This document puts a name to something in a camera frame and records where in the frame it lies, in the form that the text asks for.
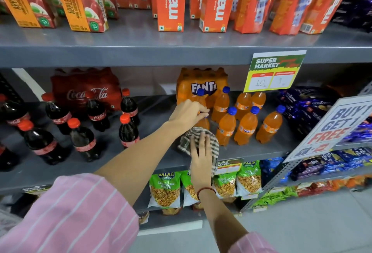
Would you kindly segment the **person's left hand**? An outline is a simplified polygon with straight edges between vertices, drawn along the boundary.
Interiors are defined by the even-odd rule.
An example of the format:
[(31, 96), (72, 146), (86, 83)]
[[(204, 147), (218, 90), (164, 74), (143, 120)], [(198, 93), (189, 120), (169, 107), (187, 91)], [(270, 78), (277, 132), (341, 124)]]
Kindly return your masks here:
[(168, 123), (178, 137), (190, 130), (200, 120), (192, 119), (192, 101), (187, 99), (175, 107)]

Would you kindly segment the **blue-capped orange soda bottle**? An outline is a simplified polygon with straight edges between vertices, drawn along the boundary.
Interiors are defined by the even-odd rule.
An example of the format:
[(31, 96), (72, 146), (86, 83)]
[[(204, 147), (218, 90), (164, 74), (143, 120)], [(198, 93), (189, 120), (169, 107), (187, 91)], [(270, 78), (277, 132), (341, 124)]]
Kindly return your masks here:
[[(191, 100), (199, 102), (201, 105), (206, 107), (207, 105), (206, 105), (204, 95), (205, 95), (205, 90), (202, 89), (202, 88), (198, 88), (197, 92), (196, 92), (196, 95), (193, 95)], [(205, 128), (205, 129), (209, 130), (210, 129), (210, 123), (209, 123), (208, 118), (205, 117), (205, 118), (201, 119), (200, 121), (198, 121), (198, 123), (196, 123), (194, 125), (194, 127)]]

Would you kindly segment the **striped checked cleaning cloth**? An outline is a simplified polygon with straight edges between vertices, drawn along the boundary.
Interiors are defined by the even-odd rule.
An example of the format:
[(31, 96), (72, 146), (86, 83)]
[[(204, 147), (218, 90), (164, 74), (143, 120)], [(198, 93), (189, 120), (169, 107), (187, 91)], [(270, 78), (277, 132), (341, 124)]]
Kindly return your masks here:
[(202, 132), (205, 132), (206, 135), (210, 136), (211, 141), (211, 152), (212, 152), (212, 168), (211, 168), (211, 175), (215, 176), (217, 173), (217, 159), (219, 156), (219, 149), (220, 145), (217, 140), (217, 137), (210, 132), (209, 130), (201, 127), (193, 127), (190, 130), (188, 130), (186, 133), (184, 133), (180, 138), (180, 143), (178, 145), (178, 149), (182, 152), (191, 155), (191, 149), (190, 149), (190, 140), (191, 137), (194, 136), (195, 138), (195, 145), (198, 147), (200, 135)]

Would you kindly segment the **person's left forearm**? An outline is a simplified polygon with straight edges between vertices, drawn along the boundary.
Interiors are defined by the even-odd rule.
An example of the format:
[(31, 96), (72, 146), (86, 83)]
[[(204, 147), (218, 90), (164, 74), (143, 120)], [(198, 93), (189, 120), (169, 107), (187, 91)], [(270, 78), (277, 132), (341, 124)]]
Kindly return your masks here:
[(169, 120), (94, 174), (104, 177), (133, 206), (167, 150), (187, 130), (180, 121)]

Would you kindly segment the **shrink-wrapped orange soda multipack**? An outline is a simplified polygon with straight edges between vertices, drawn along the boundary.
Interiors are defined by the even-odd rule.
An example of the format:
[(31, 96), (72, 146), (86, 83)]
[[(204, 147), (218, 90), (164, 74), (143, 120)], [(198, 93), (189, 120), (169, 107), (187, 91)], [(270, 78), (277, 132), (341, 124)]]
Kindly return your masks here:
[(192, 95), (197, 95), (198, 89), (201, 88), (205, 91), (206, 107), (211, 109), (225, 86), (229, 86), (228, 74), (222, 67), (217, 70), (212, 68), (182, 68), (176, 83), (177, 104), (182, 103)]

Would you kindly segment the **small shelf price label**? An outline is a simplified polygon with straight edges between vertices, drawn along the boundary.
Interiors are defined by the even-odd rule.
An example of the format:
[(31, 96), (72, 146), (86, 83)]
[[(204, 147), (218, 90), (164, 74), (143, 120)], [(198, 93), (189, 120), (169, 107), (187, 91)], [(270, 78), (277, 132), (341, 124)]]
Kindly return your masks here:
[(232, 159), (225, 161), (218, 161), (216, 163), (216, 168), (214, 175), (221, 175), (231, 172), (238, 172), (242, 166), (241, 159)]
[(31, 194), (31, 195), (42, 195), (44, 192), (49, 190), (51, 187), (52, 185), (26, 187), (26, 188), (22, 188), (22, 192)]

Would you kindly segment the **green white snack packet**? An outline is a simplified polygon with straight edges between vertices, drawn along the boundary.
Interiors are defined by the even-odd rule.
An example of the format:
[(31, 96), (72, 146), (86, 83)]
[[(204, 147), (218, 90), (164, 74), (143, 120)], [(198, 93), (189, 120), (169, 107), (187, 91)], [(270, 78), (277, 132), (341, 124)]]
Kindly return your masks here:
[(220, 199), (236, 197), (237, 172), (215, 175), (212, 179), (212, 187)]
[(154, 174), (149, 180), (150, 201), (148, 208), (180, 208), (181, 172)]
[(262, 192), (262, 176), (259, 161), (244, 162), (236, 176), (237, 196)]
[(196, 191), (191, 182), (190, 170), (182, 171), (180, 180), (183, 189), (183, 207), (200, 203)]

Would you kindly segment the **grey perforated shelf rack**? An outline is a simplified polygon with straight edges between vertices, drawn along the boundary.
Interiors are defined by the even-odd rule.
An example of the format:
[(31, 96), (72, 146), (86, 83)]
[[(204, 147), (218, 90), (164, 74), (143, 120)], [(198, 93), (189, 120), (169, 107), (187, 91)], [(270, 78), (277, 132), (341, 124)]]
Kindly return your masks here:
[[(338, 141), (332, 145), (332, 148), (328, 148), (326, 151), (322, 151), (320, 154), (324, 154), (326, 152), (330, 152), (333, 150), (343, 150), (343, 149), (350, 149), (350, 148), (357, 148), (357, 147), (372, 147), (372, 143), (364, 142), (364, 143), (342, 143)], [(298, 166), (303, 159), (307, 159), (310, 155), (307, 155), (303, 158), (298, 160), (286, 161), (284, 160), (280, 165), (278, 165), (272, 174), (268, 177), (266, 181), (264, 181), (263, 185), (263, 192), (258, 194), (257, 198), (247, 200), (247, 202), (243, 203), (243, 199), (241, 198), (241, 206), (242, 208), (239, 210), (239, 213), (244, 213), (249, 209), (254, 208), (254, 204), (261, 199), (265, 194), (269, 193), (273, 188), (279, 185), (279, 182), (282, 177), (292, 171), (296, 166)]]

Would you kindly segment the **row of green snack packets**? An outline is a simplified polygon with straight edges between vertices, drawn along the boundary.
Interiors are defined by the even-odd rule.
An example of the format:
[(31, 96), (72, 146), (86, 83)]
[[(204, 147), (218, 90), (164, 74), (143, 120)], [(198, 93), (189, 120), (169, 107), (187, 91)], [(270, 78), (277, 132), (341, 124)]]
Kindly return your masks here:
[(280, 201), (284, 201), (290, 197), (298, 197), (296, 187), (284, 187), (274, 192), (270, 191), (269, 193), (264, 194), (256, 203), (253, 204), (253, 208), (264, 207), (268, 205), (274, 205)]

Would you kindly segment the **grey metal shelf rack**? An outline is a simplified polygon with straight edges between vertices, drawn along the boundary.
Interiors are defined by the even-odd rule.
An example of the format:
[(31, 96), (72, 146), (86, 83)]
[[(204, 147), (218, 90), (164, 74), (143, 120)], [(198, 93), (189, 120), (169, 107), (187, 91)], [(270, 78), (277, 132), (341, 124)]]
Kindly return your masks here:
[(70, 150), (66, 161), (46, 164), (21, 134), (0, 119), (0, 141), (20, 158), (12, 171), (0, 172), (0, 195), (41, 190), (61, 175), (93, 172), (123, 150), (119, 142), (119, 112), (109, 116), (111, 127), (95, 136), (105, 149), (97, 161), (86, 162), (45, 114), (42, 92), (22, 81), (20, 72), (42, 90), (52, 89), (55, 69), (110, 67), (120, 86), (129, 88), (139, 105), (140, 137), (159, 128), (176, 106), (176, 81), (183, 67), (223, 68), (228, 74), (231, 104), (243, 91), (254, 53), (306, 51), (295, 85), (346, 86), (351, 97), (372, 94), (372, 33), (331, 23), (323, 34), (277, 35), (264, 23), (259, 34), (240, 34), (228, 25), (225, 33), (203, 33), (198, 20), (185, 17), (184, 31), (159, 32), (157, 21), (144, 10), (121, 9), (104, 33), (72, 31), (66, 20), (56, 29), (21, 28), (11, 16), (0, 24), (0, 85), (3, 92), (25, 102), (36, 126), (51, 132)]

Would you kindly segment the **pile of purple chocolate packets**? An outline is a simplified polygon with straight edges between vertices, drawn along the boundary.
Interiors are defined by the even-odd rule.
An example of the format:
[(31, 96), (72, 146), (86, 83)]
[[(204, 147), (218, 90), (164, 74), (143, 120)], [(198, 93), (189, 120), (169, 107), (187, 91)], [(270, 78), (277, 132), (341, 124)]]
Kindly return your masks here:
[[(277, 100), (286, 110), (287, 119), (294, 134), (304, 139), (325, 116), (340, 95), (327, 87), (292, 86), (279, 90)], [(372, 114), (361, 122), (351, 134), (344, 137), (342, 143), (372, 143)]]

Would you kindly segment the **red shrink-wrapped cola multipack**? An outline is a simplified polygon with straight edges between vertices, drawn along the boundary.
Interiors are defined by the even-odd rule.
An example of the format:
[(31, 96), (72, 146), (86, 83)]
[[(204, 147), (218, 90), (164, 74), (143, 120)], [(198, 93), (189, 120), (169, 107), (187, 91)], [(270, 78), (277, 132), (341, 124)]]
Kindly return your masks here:
[(120, 83), (109, 67), (88, 68), (85, 71), (75, 68), (69, 73), (56, 69), (50, 79), (56, 102), (71, 112), (85, 110), (88, 90), (94, 93), (94, 97), (101, 101), (108, 111), (121, 109)]

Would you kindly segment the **row of blue snack packets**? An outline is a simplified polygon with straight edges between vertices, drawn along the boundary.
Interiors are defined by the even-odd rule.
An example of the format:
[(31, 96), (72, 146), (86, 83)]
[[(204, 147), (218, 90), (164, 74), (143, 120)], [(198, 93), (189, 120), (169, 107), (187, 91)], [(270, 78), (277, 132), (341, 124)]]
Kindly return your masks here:
[(372, 147), (357, 147), (331, 151), (301, 161), (279, 180), (279, 184), (297, 181), (315, 175), (350, 171), (372, 164)]

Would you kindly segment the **row of orange snack packets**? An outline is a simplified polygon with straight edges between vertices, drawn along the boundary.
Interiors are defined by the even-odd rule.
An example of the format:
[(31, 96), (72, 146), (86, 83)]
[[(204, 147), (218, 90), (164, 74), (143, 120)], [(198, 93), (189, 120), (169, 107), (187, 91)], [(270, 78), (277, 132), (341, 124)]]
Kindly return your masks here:
[(306, 187), (297, 186), (296, 193), (298, 197), (306, 197), (323, 194), (327, 191), (337, 192), (343, 188), (349, 190), (359, 190), (366, 187), (369, 183), (372, 183), (372, 174), (312, 182)]

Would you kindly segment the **group of dark cola bottles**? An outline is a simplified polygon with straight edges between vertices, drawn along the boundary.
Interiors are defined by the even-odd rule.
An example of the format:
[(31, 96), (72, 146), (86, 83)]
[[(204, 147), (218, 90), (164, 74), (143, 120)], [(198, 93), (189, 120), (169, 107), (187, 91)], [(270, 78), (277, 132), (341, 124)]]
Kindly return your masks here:
[[(86, 106), (84, 111), (93, 128), (99, 132), (105, 132), (110, 128), (108, 109), (103, 99), (108, 98), (108, 88), (94, 88), (76, 92), (70, 90), (67, 93), (68, 100), (82, 101)], [(130, 90), (122, 89), (122, 98), (119, 103), (120, 128), (119, 139), (123, 148), (126, 149), (140, 140), (138, 126), (138, 105), (131, 97)], [(93, 162), (100, 159), (105, 150), (105, 144), (99, 143), (93, 131), (81, 124), (81, 121), (72, 116), (71, 111), (56, 103), (57, 97), (53, 93), (44, 93), (41, 96), (45, 104), (46, 115), (63, 135), (70, 137), (73, 148), (87, 161)], [(30, 119), (28, 110), (20, 103), (11, 101), (4, 94), (0, 94), (0, 114), (10, 126), (17, 128), (24, 138), (26, 146), (45, 163), (53, 166), (67, 159), (70, 154), (68, 148), (60, 145), (51, 132), (44, 128), (36, 127)]]

